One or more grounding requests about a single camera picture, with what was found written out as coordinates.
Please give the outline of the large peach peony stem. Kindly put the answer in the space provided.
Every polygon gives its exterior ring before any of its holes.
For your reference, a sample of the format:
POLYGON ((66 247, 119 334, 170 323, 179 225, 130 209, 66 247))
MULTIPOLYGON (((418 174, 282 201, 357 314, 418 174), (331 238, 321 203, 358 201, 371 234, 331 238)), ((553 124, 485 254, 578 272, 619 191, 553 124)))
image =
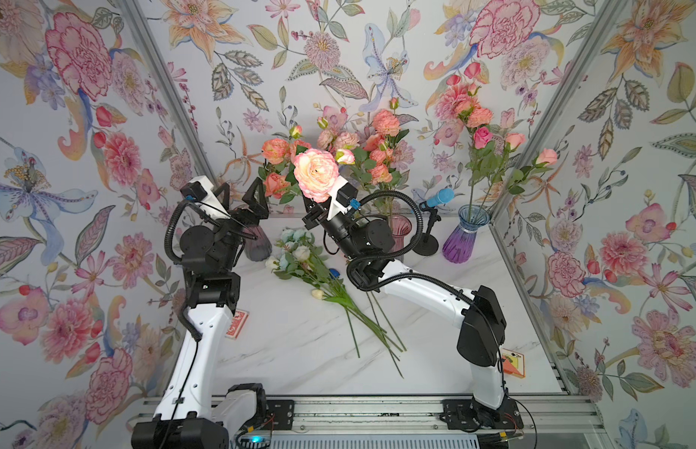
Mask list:
POLYGON ((286 204, 295 198, 293 185, 284 175, 275 172, 267 174, 263 180, 266 199, 275 199, 280 204, 286 204))

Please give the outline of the coral rose spray stem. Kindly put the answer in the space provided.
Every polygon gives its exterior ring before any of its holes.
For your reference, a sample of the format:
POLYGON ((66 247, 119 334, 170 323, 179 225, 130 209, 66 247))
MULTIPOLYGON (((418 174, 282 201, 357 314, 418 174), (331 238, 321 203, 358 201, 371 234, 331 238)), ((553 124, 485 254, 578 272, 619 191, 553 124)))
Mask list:
POLYGON ((297 184, 295 179, 295 158, 312 147, 303 140, 303 128, 293 125, 286 136, 278 136, 264 142, 261 155, 264 163, 259 170, 259 177, 266 181, 270 175, 283 177, 289 184, 297 184))

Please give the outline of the coral pink rose spray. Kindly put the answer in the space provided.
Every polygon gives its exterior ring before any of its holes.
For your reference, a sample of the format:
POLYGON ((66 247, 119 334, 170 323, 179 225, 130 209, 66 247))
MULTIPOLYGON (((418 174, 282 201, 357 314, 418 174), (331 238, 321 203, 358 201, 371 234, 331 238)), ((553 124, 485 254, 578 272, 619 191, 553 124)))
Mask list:
POLYGON ((374 164, 368 169, 370 184, 379 190, 394 190, 401 179, 399 170, 393 167, 394 150, 385 146, 373 150, 370 161, 374 164))

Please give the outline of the pale pink carnation pair stem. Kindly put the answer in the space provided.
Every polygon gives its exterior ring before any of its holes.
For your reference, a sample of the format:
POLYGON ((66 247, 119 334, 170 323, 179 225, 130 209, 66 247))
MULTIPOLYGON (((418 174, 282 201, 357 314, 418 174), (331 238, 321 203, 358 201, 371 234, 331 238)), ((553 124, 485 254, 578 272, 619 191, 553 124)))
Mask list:
POLYGON ((328 151, 308 149, 293 160, 293 174, 305 198, 324 203, 336 196, 348 182, 340 176, 340 166, 354 165, 355 155, 339 149, 336 155, 328 151))

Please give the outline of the pale pink peony stem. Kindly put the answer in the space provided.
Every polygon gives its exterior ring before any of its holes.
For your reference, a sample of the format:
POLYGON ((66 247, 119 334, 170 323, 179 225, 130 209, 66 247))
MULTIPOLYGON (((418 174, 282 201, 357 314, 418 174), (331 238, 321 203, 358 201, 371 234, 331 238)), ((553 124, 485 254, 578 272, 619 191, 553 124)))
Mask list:
POLYGON ((355 157, 353 164, 346 160, 338 162, 338 172, 353 186, 369 192, 371 190, 368 179, 370 174, 364 167, 368 153, 363 148, 358 134, 346 129, 348 115, 340 110, 326 108, 317 118, 316 123, 319 126, 317 148, 329 152, 334 157, 341 155, 344 158, 353 155, 355 157))

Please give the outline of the coral pink carnation stem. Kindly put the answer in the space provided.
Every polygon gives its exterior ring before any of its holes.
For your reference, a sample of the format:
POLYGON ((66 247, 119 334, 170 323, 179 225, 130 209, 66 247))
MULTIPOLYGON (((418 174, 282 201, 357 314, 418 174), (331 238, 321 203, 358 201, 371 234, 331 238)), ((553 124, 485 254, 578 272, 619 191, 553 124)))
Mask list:
POLYGON ((399 171, 408 169, 413 162, 413 154, 409 145, 405 142, 408 131, 401 128, 399 117, 395 114, 396 99, 392 99, 389 108, 380 110, 372 121, 373 134, 367 143, 367 148, 372 152, 383 146, 394 150, 393 167, 399 171))

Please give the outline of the magenta rose stem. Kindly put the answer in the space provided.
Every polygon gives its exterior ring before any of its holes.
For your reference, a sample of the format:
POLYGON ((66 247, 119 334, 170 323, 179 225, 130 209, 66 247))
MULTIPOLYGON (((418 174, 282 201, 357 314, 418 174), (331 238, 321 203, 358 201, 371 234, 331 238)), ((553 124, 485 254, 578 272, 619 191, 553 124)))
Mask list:
POLYGON ((471 178, 469 181, 470 195, 469 205, 473 205, 476 185, 482 181, 490 171, 490 157, 492 154, 493 133, 488 125, 482 125, 475 129, 472 135, 472 146, 469 152, 469 166, 471 178))

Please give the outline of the coral carnation spray stem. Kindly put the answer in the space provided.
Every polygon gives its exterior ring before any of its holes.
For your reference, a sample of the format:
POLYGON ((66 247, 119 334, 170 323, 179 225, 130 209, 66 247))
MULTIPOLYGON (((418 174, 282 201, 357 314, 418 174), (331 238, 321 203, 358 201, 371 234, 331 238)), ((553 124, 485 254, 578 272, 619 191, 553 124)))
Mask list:
MULTIPOLYGON (((448 86, 439 96, 435 114, 441 121, 441 127, 435 134, 435 144, 456 148, 460 138, 466 135, 464 148, 470 152, 475 129, 482 125, 490 128, 493 112, 480 103, 480 89, 476 83, 459 82, 448 86)), ((470 171, 469 160, 464 168, 470 171)))

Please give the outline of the light pink rose stem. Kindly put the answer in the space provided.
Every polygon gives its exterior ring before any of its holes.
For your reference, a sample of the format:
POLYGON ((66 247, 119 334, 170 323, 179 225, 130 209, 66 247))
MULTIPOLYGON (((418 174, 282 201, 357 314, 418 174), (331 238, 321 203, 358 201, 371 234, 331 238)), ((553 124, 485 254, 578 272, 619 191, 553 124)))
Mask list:
POLYGON ((494 144, 492 153, 486 159, 487 191, 480 206, 490 209, 487 203, 493 204, 510 186, 510 172, 514 168, 515 159, 527 141, 521 133, 510 133, 502 138, 502 144, 494 144))
POLYGON ((501 199, 505 195, 521 196, 527 189, 527 184, 550 171, 558 159, 558 153, 553 149, 544 149, 520 167, 512 164, 508 158, 493 176, 493 185, 499 188, 497 198, 501 199))

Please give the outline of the single pink rose stem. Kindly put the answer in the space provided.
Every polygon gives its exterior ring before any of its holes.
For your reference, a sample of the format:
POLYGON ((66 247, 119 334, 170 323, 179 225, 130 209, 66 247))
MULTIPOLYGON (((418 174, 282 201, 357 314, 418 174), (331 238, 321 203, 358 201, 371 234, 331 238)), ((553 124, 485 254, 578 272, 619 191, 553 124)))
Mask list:
POLYGON ((363 168, 370 185, 381 190, 396 189, 403 181, 403 172, 413 162, 413 154, 404 140, 395 142, 388 136, 371 136, 365 147, 368 159, 363 168))

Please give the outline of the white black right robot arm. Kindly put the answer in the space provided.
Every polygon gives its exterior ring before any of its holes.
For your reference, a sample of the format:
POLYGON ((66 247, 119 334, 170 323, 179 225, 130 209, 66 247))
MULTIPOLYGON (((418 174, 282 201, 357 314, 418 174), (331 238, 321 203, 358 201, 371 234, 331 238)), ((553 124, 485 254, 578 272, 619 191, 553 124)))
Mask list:
POLYGON ((424 225, 423 209, 409 196, 396 191, 377 191, 362 199, 346 184, 324 202, 304 198, 308 229, 321 226, 348 259, 346 276, 363 292, 385 293, 418 305, 446 319, 460 332, 456 350, 471 365, 473 389, 465 414, 467 429, 495 430, 512 412, 506 389, 501 347, 507 321, 495 292, 482 285, 465 290, 420 273, 400 261, 419 243, 424 225), (362 207, 376 199, 397 199, 415 218, 415 236, 396 250, 388 221, 381 217, 357 216, 362 207))

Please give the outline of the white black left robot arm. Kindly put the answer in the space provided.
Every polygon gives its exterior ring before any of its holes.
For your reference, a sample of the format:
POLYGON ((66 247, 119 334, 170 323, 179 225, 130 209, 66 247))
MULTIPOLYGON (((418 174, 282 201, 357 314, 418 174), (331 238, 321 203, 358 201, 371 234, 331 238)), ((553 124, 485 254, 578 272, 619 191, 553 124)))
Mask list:
POLYGON ((164 239, 170 261, 183 270, 185 300, 176 315, 187 336, 153 418, 136 424, 134 448, 239 448, 240 440, 271 421, 263 385, 230 387, 213 402, 218 352, 234 319, 241 278, 234 269, 248 228, 269 216, 265 186, 254 180, 230 209, 229 186, 200 176, 181 187, 164 239))

